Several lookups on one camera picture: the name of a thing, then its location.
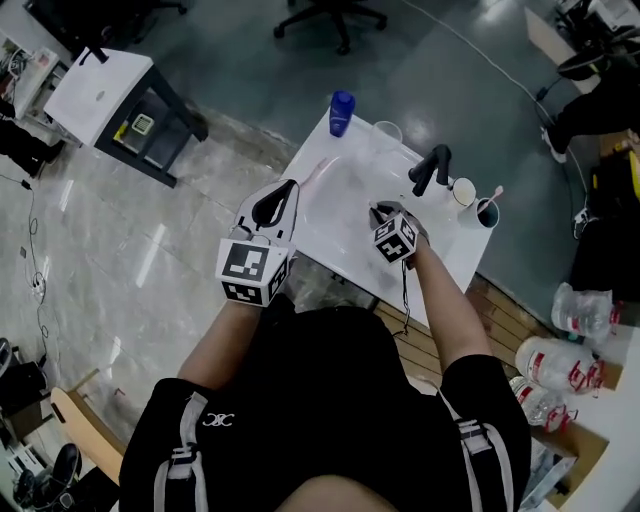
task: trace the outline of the clear plastic bottle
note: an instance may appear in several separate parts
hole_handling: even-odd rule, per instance
[[[553,297],[551,320],[563,331],[604,339],[614,323],[613,295],[608,292],[576,292],[562,283]]]
[[[564,428],[571,419],[560,393],[529,382],[522,376],[514,377],[509,384],[529,425],[540,426],[547,432],[553,432],[560,427]]]
[[[533,336],[516,352],[516,368],[528,380],[554,391],[588,393],[602,385],[602,362],[587,347]]]

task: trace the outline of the wire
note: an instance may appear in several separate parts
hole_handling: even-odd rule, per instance
[[[14,59],[18,56],[18,54],[22,52],[25,54],[26,57],[20,57],[22,58],[22,62],[14,62]],[[25,52],[22,48],[18,48],[15,52],[13,52],[13,54],[11,55],[11,58],[9,59],[9,64],[7,66],[7,71],[9,71],[9,74],[14,78],[14,79],[19,79],[20,75],[22,74],[22,71],[24,70],[24,68],[20,69],[20,66],[22,64],[26,64],[27,62],[29,62],[31,59],[33,58],[32,55],[29,55],[27,52]]]
[[[38,269],[38,261],[36,259],[36,253],[33,248],[33,237],[36,235],[36,233],[38,233],[38,218],[33,216],[33,207],[36,202],[36,193],[33,191],[33,188],[31,188],[31,185],[29,184],[29,182],[25,180],[15,180],[13,178],[9,178],[8,176],[5,176],[4,174],[0,174],[0,178],[3,178],[7,181],[12,181],[13,183],[17,183],[25,190],[31,192],[31,206],[29,207],[28,230],[29,230],[29,248],[31,249],[31,259],[33,261],[33,276],[31,277],[31,281],[29,281],[28,279],[26,280],[27,280],[27,285],[29,285],[29,289],[31,291],[33,291],[36,288],[42,287],[42,297],[40,297],[38,308],[36,309],[36,319],[38,322],[38,329],[40,330],[40,336],[41,336],[40,339],[42,340],[42,348],[44,350],[44,355],[38,361],[38,367],[42,368],[49,356],[49,351],[47,350],[47,342],[46,342],[47,338],[49,337],[49,329],[46,326],[46,324],[44,324],[40,319],[40,313],[41,313],[42,307],[45,305],[44,300],[47,296],[47,280],[44,278],[44,275],[42,274],[42,272],[40,272],[40,270]],[[55,311],[54,311],[54,317],[56,322],[58,323],[58,332],[60,332],[60,322],[58,321],[58,317],[55,314]],[[60,352],[58,350],[58,363],[59,361],[60,361]]]
[[[551,91],[551,89],[553,89],[557,84],[559,84],[563,78],[564,77],[560,75],[550,85],[547,85],[546,87],[543,87],[542,89],[540,89],[538,91],[538,94],[536,94],[536,103],[545,99],[547,97],[547,94],[549,94],[549,91]]]
[[[426,11],[422,7],[418,7],[417,5],[413,4],[409,0],[400,0],[400,1],[405,3],[405,4],[407,4],[409,7],[412,7],[416,11],[421,12],[422,14],[427,16],[429,19],[431,19],[432,21],[434,21],[435,23],[437,23],[441,27],[443,27],[446,30],[448,30],[449,32],[451,32],[454,36],[456,36],[458,39],[460,39],[463,43],[468,45],[470,48],[472,48],[478,55],[480,55],[480,57],[482,57],[484,60],[486,60],[494,69],[496,69],[497,71],[502,73],[502,75],[507,80],[509,80],[512,84],[514,84],[516,87],[521,89],[527,96],[529,96],[531,101],[533,101],[535,104],[537,104],[538,107],[540,107],[540,109],[544,112],[545,116],[547,116],[547,119],[549,119],[549,121],[552,121],[552,117],[549,114],[549,112],[547,112],[547,110],[544,108],[544,106],[538,100],[536,100],[535,96],[533,94],[531,94],[529,89],[527,89],[524,85],[522,85],[520,82],[518,82],[515,78],[512,78],[511,75],[509,75],[509,73],[507,73],[498,64],[496,64],[486,53],[484,53],[480,48],[478,48],[475,44],[473,44],[471,41],[469,41],[469,39],[464,37],[460,32],[458,32],[452,26],[450,26],[447,23],[445,23],[444,21],[436,18],[433,14],[431,14],[429,11]],[[573,162],[575,163],[576,168],[578,169],[578,174],[580,175],[580,180],[582,181],[582,186],[584,187],[584,191],[585,191],[584,206],[586,207],[586,205],[587,205],[587,197],[586,197],[586,195],[587,195],[587,192],[588,192],[589,189],[587,188],[587,183],[586,183],[586,181],[584,179],[584,176],[582,174],[582,168],[580,167],[580,164],[578,163],[578,159],[573,154],[573,151],[571,150],[571,148],[568,148],[568,152],[569,152],[569,155],[571,155],[571,158],[573,159]]]
[[[402,302],[404,304],[404,324],[402,326],[402,330],[393,333],[393,337],[404,334],[405,336],[409,335],[409,317],[411,316],[411,308],[409,307],[409,290],[407,289],[407,260],[402,260]]]
[[[562,175],[564,176],[564,181],[567,184],[567,190],[569,192],[569,228],[571,229],[571,236],[573,238],[576,238],[575,236],[575,229],[573,226],[573,215],[574,215],[574,209],[573,209],[573,191],[571,190],[571,182],[569,181],[569,174],[567,173],[567,170],[565,169],[564,165],[560,166],[562,168]]]

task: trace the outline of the white cup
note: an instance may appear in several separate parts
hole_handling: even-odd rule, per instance
[[[451,203],[456,213],[461,212],[473,204],[476,199],[476,187],[469,178],[457,178],[449,186]]]
[[[475,201],[469,208],[465,208],[458,214],[458,222],[461,226],[471,229],[493,229],[500,222],[500,208],[495,201],[491,201],[478,215],[478,208],[490,198],[483,197]]]

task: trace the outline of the shoulder strap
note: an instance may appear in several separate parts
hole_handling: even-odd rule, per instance
[[[473,471],[473,465],[471,464],[471,457],[486,450],[495,450],[496,452],[498,462],[500,463],[504,501],[507,505],[507,512],[512,512],[514,510],[514,497],[511,462],[504,441],[502,437],[500,437],[500,433],[493,425],[489,425],[488,423],[480,425],[477,420],[462,421],[462,417],[454,410],[441,390],[438,392],[438,396],[440,396],[447,406],[449,414],[451,414],[453,421],[457,423],[458,429],[460,430],[460,444],[462,446],[464,463],[469,479],[472,512],[482,512],[482,499],[480,497],[478,481]]]
[[[180,419],[182,446],[174,448],[171,459],[158,468],[154,482],[154,512],[165,511],[165,494],[168,480],[188,480],[195,477],[194,503],[196,512],[208,512],[207,488],[202,470],[202,453],[196,441],[196,425],[207,399],[193,393]]]

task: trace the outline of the white logo print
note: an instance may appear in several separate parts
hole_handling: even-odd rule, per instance
[[[407,237],[409,242],[413,243],[414,233],[413,230],[409,227],[409,224],[402,224],[402,233]]]
[[[227,418],[233,418],[234,416],[235,414],[214,414],[210,412],[207,414],[207,418],[211,417],[211,421],[209,423],[203,421],[202,424],[205,427],[230,427],[231,420],[229,420],[228,423],[225,423],[225,420]]]
[[[391,244],[387,243],[382,246],[382,248],[387,251],[387,256],[391,256],[392,254],[397,254],[398,256],[402,254],[402,249],[404,247],[402,245],[398,245],[396,247],[391,247]]]
[[[231,272],[236,272],[238,274],[243,274],[245,271],[249,271],[249,274],[252,276],[258,275],[258,269],[254,267],[254,265],[259,265],[260,260],[262,259],[262,253],[256,251],[249,251],[247,253],[247,259],[243,265],[231,265],[229,267]]]

